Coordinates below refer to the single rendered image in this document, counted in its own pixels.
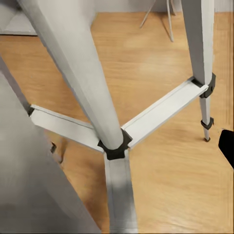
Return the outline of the camera tripod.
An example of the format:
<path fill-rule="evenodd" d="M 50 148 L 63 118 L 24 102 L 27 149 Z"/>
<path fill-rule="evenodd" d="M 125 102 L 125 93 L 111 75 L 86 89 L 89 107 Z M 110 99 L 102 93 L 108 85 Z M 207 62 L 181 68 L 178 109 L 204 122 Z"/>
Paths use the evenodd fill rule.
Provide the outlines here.
<path fill-rule="evenodd" d="M 193 76 L 121 126 L 81 0 L 17 0 L 90 123 L 30 104 L 0 54 L 0 234 L 102 234 L 44 130 L 104 154 L 111 234 L 138 234 L 128 148 L 200 97 L 214 124 L 215 0 L 181 0 Z"/>

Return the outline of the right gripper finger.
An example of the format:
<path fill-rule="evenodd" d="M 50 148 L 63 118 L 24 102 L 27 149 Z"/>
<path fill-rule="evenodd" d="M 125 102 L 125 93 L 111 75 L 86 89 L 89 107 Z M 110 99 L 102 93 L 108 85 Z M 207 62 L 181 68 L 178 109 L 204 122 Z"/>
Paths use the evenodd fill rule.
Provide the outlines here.
<path fill-rule="evenodd" d="M 234 169 L 234 132 L 222 130 L 218 147 Z"/>

